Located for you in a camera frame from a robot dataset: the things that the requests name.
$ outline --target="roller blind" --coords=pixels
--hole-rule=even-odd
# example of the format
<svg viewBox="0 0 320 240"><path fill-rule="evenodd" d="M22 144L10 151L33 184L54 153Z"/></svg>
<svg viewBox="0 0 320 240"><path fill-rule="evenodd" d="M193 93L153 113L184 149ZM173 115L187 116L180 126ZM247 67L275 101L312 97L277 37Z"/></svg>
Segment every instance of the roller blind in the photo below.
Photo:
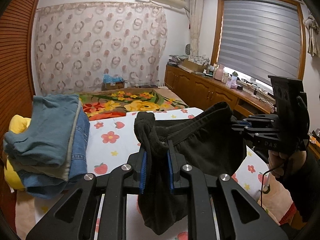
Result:
<svg viewBox="0 0 320 240"><path fill-rule="evenodd" d="M224 0L218 63L271 85L268 75L296 78L297 7L278 0Z"/></svg>

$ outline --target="teal folded shirt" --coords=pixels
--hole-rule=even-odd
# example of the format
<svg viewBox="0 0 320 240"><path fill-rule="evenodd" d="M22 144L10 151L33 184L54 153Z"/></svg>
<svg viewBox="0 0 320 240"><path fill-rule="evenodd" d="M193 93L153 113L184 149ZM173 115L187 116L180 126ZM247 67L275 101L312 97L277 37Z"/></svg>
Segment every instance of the teal folded shirt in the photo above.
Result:
<svg viewBox="0 0 320 240"><path fill-rule="evenodd" d="M78 103L78 95L34 96L28 129L5 133L4 151L22 165L60 167L67 156Z"/></svg>

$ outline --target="window frame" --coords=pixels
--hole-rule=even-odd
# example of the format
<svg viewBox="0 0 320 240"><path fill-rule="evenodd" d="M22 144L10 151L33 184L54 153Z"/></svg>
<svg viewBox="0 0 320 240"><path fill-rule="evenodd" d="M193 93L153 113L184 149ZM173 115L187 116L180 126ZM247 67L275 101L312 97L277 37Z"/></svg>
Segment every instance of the window frame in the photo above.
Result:
<svg viewBox="0 0 320 240"><path fill-rule="evenodd" d="M298 10L298 20L300 25L301 40L300 40L299 67L298 67L298 73L296 75L296 78L302 80L304 75L305 65L306 65L307 45L306 45L306 30L303 24L303 14L302 14L301 6L300 6L300 3L295 0L279 0L279 1L293 4L297 7L297 10ZM218 0L217 22L216 22L214 41L213 41L211 65L213 65L214 63L217 63L217 59L219 55L220 41L221 41L221 34L222 34L223 11L224 11L224 0Z"/></svg>

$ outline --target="yellow garment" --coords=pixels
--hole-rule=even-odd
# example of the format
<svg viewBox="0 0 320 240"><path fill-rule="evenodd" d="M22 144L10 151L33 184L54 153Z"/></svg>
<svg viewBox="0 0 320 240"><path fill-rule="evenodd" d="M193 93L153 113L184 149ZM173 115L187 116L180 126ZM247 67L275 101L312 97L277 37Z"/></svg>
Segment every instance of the yellow garment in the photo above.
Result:
<svg viewBox="0 0 320 240"><path fill-rule="evenodd" d="M9 130L14 133L22 133L24 132L30 125L31 119L24 118L20 115L15 115L12 117ZM4 168L4 178L10 187L13 189L24 189L24 186L18 176L18 174L13 170L9 160L7 159L7 167Z"/></svg>

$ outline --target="pile of books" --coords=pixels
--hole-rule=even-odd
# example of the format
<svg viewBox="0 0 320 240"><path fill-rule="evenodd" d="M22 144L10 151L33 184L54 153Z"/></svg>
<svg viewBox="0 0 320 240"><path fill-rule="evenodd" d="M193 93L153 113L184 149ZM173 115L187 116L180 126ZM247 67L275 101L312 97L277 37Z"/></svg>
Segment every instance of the pile of books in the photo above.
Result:
<svg viewBox="0 0 320 240"><path fill-rule="evenodd" d="M188 59L188 55L169 55L171 59L168 61L168 65L177 67L179 64L182 64L185 59Z"/></svg>

